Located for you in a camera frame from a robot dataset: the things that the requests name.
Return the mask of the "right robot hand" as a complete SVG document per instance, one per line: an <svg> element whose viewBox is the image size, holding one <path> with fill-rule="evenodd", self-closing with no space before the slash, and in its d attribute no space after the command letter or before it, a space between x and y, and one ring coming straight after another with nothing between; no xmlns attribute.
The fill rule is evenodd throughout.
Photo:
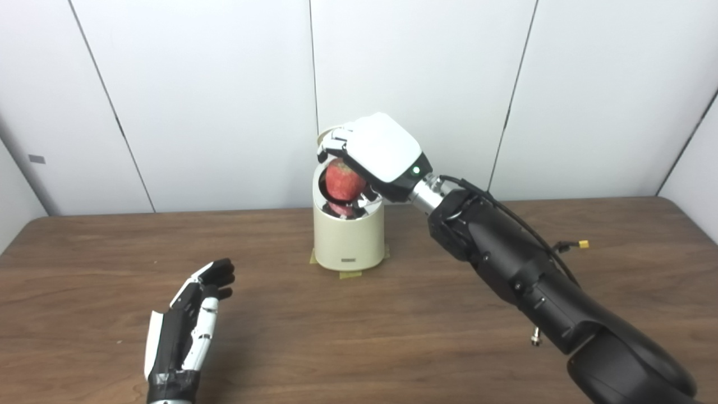
<svg viewBox="0 0 718 404"><path fill-rule="evenodd" d="M386 113L374 113L332 128L318 143L316 158L341 158L374 191L392 203L412 203L416 187L433 172L420 143Z"/></svg>

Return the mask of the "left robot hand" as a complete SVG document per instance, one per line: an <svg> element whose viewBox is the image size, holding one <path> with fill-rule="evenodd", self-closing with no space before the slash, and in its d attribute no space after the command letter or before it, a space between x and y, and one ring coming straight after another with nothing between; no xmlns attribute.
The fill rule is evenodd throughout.
<svg viewBox="0 0 718 404"><path fill-rule="evenodd" d="M234 281L230 259L211 261L186 279L166 312L151 312L144 358L147 403L196 402L219 302L232 296Z"/></svg>

